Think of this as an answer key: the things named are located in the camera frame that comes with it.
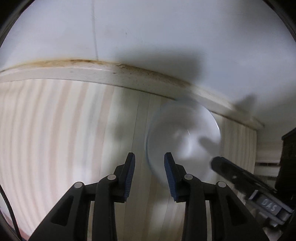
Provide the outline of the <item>plain white bowl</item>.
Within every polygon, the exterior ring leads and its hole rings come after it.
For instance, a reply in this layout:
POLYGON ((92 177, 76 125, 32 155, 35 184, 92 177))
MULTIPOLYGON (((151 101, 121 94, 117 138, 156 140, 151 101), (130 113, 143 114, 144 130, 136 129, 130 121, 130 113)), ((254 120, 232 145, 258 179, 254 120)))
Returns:
POLYGON ((170 101, 154 115, 145 143, 147 161, 158 182, 167 187, 164 155, 170 152, 187 173, 215 183, 211 160, 219 156, 221 132, 213 114, 193 100, 170 101))

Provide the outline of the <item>striped table mat with cat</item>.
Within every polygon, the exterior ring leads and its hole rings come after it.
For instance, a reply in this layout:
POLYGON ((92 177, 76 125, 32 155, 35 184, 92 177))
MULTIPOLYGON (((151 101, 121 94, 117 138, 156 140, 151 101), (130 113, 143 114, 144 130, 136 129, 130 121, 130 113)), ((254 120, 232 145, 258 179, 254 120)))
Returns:
POLYGON ((1 185, 24 239, 77 181, 136 156, 130 196, 116 204, 119 240, 180 240, 184 209, 151 174, 144 151, 168 99, 112 85, 28 79, 1 84, 1 185))

